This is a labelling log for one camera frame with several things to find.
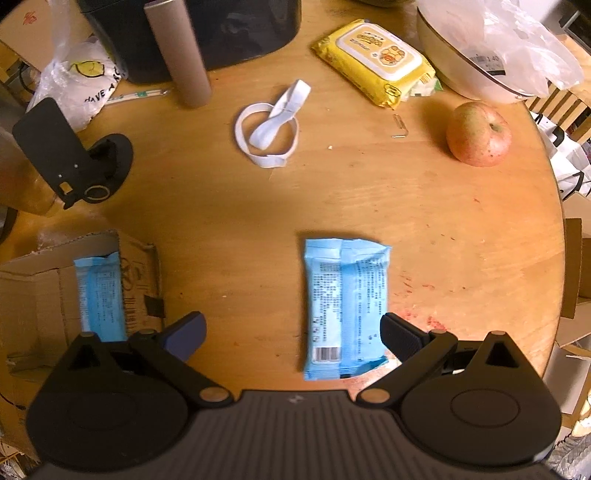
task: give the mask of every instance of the yellow wet wipes package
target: yellow wet wipes package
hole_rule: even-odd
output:
[[[363,19],[322,38],[312,50],[379,106],[396,108],[418,82],[428,84],[435,77],[417,50]]]

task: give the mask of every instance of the pen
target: pen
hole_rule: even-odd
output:
[[[143,92],[135,92],[135,93],[127,93],[125,95],[118,95],[116,97],[111,97],[107,100],[107,105],[111,103],[119,103],[119,102],[126,102],[127,100],[134,100],[136,98],[147,98],[147,97],[155,97],[160,95],[166,95],[170,89],[159,88],[157,90],[145,90]]]

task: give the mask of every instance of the round table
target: round table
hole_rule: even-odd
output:
[[[391,138],[392,111],[373,105],[309,45],[357,18],[403,35],[404,8],[304,0],[302,14],[288,46],[211,72],[213,98],[202,108],[183,107],[175,93],[105,107],[80,136],[85,145],[111,132],[132,141],[134,164],[120,191],[48,219],[21,214],[0,260],[118,228],[156,245],[169,322],[191,310],[205,314],[207,340],[191,366],[235,394],[355,394],[392,365],[347,380],[303,380],[303,245],[371,239],[392,246],[389,311],[460,339],[505,330],[542,374],[558,323],[564,241],[550,163],[525,106],[498,108],[514,142],[494,168],[451,156],[447,121],[466,99],[448,89],[403,103],[397,113],[410,133]],[[236,147],[233,121],[298,78],[312,90],[298,113],[297,151],[285,168],[259,168]],[[117,93],[137,89],[123,82]]]

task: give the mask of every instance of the metal clip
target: metal clip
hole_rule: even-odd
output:
[[[404,125],[402,118],[400,115],[394,114],[394,121],[396,122],[396,126],[400,129],[399,133],[392,135],[392,138],[405,138],[408,136],[408,128]]]

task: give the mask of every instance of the white plastic bag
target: white plastic bag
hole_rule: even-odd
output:
[[[49,0],[49,4],[53,60],[41,72],[28,110],[43,98],[52,97],[77,132],[86,128],[99,113],[115,91],[121,75],[97,39],[70,45],[69,0]]]
[[[591,194],[591,164],[581,145],[541,113],[531,112],[544,145],[558,189],[560,198],[566,200],[573,193],[584,196]]]
[[[501,82],[539,97],[548,80],[568,89],[584,79],[571,52],[511,0],[418,0],[425,19],[450,44]]]

